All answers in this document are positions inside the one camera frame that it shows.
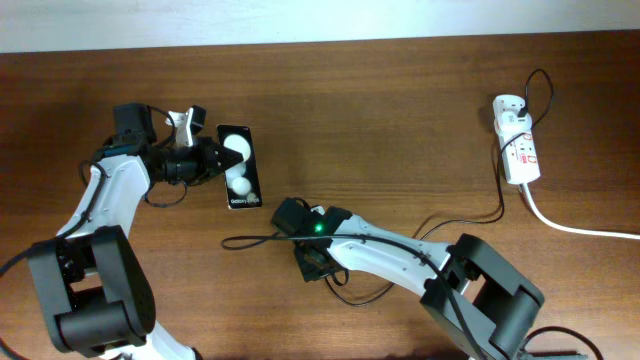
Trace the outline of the black Galaxy flip phone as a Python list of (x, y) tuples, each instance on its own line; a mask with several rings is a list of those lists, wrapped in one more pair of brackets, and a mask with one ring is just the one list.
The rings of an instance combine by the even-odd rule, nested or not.
[(228, 207), (231, 210), (261, 207), (263, 199), (250, 128), (240, 125), (218, 125), (216, 130), (220, 143), (243, 157), (239, 164), (225, 171)]

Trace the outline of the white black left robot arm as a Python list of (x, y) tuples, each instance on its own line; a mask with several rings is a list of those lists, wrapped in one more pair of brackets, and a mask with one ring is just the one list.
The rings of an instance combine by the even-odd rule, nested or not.
[(197, 359), (156, 320), (151, 286), (128, 237), (139, 202), (157, 182), (213, 178), (241, 153), (210, 137), (156, 147), (145, 137), (112, 136), (91, 158), (91, 179), (70, 221), (34, 244), (28, 265), (51, 342), (86, 358)]

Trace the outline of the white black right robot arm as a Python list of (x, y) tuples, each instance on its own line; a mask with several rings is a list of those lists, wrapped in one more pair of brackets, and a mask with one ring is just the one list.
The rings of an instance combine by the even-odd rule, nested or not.
[(322, 272), (360, 271), (390, 281), (421, 305), (474, 359), (514, 359), (543, 303), (542, 292), (484, 240), (454, 244), (387, 231), (345, 209), (299, 207), (286, 234)]

